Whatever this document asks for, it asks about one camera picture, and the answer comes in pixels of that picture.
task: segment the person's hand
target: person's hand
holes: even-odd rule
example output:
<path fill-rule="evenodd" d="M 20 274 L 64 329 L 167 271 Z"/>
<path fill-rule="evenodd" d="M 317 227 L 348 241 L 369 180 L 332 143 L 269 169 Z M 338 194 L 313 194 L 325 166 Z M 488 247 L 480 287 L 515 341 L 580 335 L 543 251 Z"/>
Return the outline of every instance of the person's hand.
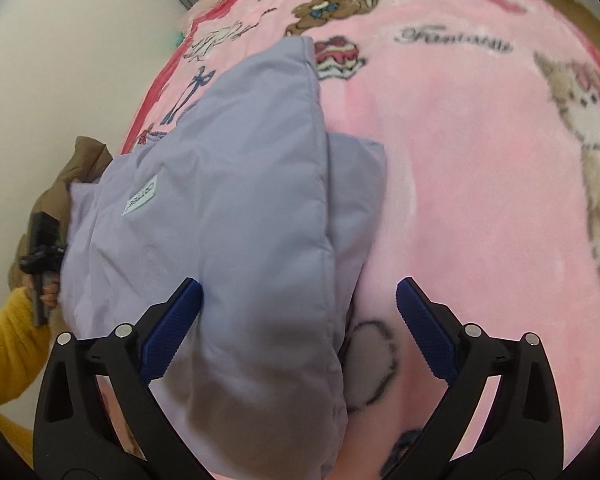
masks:
<path fill-rule="evenodd" d="M 33 277 L 30 274 L 25 275 L 24 286 L 29 293 L 29 297 L 33 298 L 33 295 L 36 293 L 36 291 L 33 289 Z M 42 287 L 42 296 L 40 296 L 42 303 L 50 310 L 53 310 L 56 306 L 58 306 L 59 290 L 60 277 L 57 274 L 53 274 L 51 283 Z"/>

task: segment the brown teddy bear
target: brown teddy bear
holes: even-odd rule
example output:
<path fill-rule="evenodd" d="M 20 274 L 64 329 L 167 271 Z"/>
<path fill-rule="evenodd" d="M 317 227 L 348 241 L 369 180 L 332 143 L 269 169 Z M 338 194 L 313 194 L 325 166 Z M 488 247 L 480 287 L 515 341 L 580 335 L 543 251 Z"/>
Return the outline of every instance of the brown teddy bear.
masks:
<path fill-rule="evenodd" d="M 377 6 L 378 0 L 311 0 L 293 10 L 298 21 L 285 29 L 285 36 L 300 36 L 310 28 L 321 27 L 331 20 L 344 20 L 355 14 L 367 14 Z"/>

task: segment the silver screw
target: silver screw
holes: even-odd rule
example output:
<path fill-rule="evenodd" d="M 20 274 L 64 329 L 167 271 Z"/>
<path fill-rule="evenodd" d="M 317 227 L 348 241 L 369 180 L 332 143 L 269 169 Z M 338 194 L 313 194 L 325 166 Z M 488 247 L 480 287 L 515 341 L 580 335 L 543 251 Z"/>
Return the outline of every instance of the silver screw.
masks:
<path fill-rule="evenodd" d="M 531 346 L 538 346 L 540 344 L 540 338 L 532 332 L 525 335 L 525 341 Z"/>
<path fill-rule="evenodd" d="M 127 337 L 128 335 L 131 335 L 131 333 L 134 331 L 134 328 L 129 325 L 128 323 L 119 325 L 116 328 L 116 335 L 118 337 Z"/>
<path fill-rule="evenodd" d="M 477 325 L 467 325 L 464 327 L 464 333 L 469 337 L 480 337 L 482 335 L 482 329 Z"/>
<path fill-rule="evenodd" d="M 66 345 L 71 341 L 71 334 L 69 332 L 62 332 L 56 341 L 58 341 L 59 345 Z"/>

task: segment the white wall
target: white wall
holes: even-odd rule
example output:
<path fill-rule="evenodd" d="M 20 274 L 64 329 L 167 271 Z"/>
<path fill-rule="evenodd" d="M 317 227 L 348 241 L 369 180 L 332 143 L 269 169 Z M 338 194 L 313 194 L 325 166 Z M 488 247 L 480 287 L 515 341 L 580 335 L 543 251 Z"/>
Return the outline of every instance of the white wall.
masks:
<path fill-rule="evenodd" d="M 184 12 L 178 0 L 0 0 L 0 306 L 33 201 L 76 136 L 118 152 Z M 4 412 L 32 427 L 36 396 Z"/>

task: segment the person's arm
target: person's arm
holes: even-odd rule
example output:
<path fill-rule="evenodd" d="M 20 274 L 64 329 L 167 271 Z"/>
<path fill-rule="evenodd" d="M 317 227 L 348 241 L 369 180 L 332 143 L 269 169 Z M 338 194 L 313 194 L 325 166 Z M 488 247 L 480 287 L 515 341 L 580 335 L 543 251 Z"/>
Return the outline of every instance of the person's arm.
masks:
<path fill-rule="evenodd" d="M 49 327 L 34 327 L 31 301 L 15 289 L 0 310 L 0 404 L 17 399 L 36 379 L 49 352 Z"/>

